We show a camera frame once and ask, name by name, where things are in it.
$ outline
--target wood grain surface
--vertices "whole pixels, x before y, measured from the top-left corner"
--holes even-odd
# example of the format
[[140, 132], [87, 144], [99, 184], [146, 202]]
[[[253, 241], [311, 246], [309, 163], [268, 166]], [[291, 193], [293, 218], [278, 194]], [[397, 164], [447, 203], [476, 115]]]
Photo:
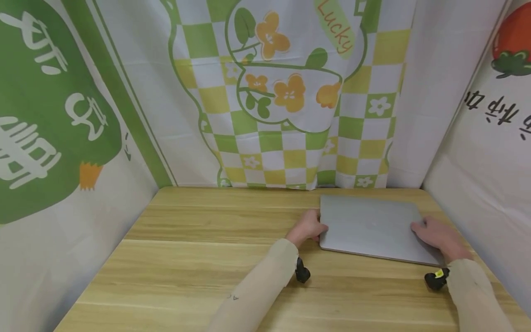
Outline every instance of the wood grain surface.
[[[164, 188], [69, 311], [56, 332], [200, 332], [223, 299], [322, 194], [415, 202], [449, 222], [417, 189], [251, 190]], [[429, 291], [433, 268], [300, 250], [312, 273], [280, 293], [259, 331], [457, 331], [447, 290]], [[518, 331], [531, 322], [488, 271]]]

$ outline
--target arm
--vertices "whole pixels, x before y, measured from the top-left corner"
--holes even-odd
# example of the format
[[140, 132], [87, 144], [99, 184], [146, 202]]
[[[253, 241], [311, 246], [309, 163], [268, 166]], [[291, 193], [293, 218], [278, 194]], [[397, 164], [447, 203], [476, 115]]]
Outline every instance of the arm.
[[207, 332], [254, 332], [295, 272], [298, 248], [328, 228], [319, 223], [319, 212], [305, 212], [295, 226], [278, 240], [266, 257], [223, 301]]
[[460, 331], [514, 331], [494, 297], [489, 279], [478, 263], [458, 259], [451, 262], [448, 268], [448, 288], [459, 314]]
[[417, 236], [439, 248], [448, 262], [448, 289], [459, 315], [461, 332], [513, 332], [509, 319], [498, 304], [485, 272], [474, 262], [459, 234], [431, 217], [424, 224], [411, 224]]

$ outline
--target closed laptop lid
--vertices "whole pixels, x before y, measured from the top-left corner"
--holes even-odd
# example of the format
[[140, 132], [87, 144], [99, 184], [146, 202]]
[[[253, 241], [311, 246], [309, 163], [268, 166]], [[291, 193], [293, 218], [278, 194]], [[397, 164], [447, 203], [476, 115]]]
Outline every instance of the closed laptop lid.
[[444, 263], [441, 252], [411, 230], [411, 222], [422, 222], [414, 203], [322, 195], [321, 222], [329, 226], [320, 237], [323, 249], [433, 266]]

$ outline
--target hand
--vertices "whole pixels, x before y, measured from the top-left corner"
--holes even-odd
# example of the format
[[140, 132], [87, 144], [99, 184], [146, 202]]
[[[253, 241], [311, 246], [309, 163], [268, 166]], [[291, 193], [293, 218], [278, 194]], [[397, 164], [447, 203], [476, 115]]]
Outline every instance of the hand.
[[328, 230], [328, 226], [319, 222], [319, 210], [310, 209], [302, 214], [295, 226], [286, 234], [286, 239], [297, 248], [307, 239], [319, 241], [319, 235]]
[[432, 217], [426, 217], [423, 224], [411, 223], [411, 229], [419, 239], [439, 249], [447, 263], [458, 259], [473, 260], [459, 233], [449, 225]]

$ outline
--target person's left hand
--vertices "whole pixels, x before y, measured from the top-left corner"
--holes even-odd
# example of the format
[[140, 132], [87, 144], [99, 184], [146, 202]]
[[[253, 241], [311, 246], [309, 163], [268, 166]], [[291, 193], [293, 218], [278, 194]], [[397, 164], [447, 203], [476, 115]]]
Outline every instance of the person's left hand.
[[319, 235], [328, 230], [328, 226], [319, 222], [319, 210], [310, 209], [302, 214], [295, 226], [286, 234], [286, 239], [297, 248], [307, 239], [319, 241]]

